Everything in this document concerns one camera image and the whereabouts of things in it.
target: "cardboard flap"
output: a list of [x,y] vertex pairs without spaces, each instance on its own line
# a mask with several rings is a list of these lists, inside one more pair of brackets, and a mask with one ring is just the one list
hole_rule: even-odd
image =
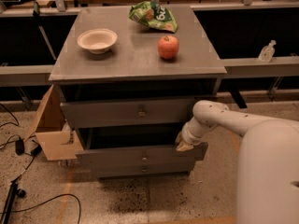
[[60,131],[64,123],[64,114],[60,108],[60,97],[52,85],[40,102],[32,124],[24,137],[24,142],[32,134],[38,132],[38,129]]
[[82,151],[83,147],[79,142],[76,132],[73,143],[68,143],[70,139],[69,131],[36,133],[38,143],[41,145],[48,161],[74,160],[77,158],[76,152]]

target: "white bowl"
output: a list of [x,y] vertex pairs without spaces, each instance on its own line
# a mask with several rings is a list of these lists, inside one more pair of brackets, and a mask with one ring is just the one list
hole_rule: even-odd
[[117,39],[116,33],[108,29],[94,29],[81,34],[78,45],[93,54],[102,54],[108,51]]

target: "dresser top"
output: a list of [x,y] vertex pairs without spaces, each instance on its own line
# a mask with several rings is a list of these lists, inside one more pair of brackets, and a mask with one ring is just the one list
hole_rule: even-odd
[[[83,8],[65,40],[50,74],[52,83],[91,83],[215,77],[226,70],[190,6],[167,5],[177,21],[179,52],[174,60],[159,57],[157,44],[168,32],[143,26],[128,18],[131,7]],[[85,31],[107,28],[118,35],[112,49],[91,54],[78,37]]]

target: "red apple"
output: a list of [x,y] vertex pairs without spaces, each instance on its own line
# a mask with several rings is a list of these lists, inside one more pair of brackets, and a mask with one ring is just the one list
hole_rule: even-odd
[[178,39],[172,35],[164,35],[159,39],[158,52],[164,59],[172,59],[178,54]]

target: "drawer handle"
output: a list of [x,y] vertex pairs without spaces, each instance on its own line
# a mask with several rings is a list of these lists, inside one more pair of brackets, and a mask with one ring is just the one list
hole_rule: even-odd
[[143,106],[143,105],[140,105],[138,109],[139,109],[139,110],[138,110],[138,116],[139,116],[140,118],[144,118],[144,117],[146,117],[147,112],[146,112],[144,106]]
[[144,117],[146,117],[147,113],[144,110],[139,110],[138,115],[140,118],[144,118]]

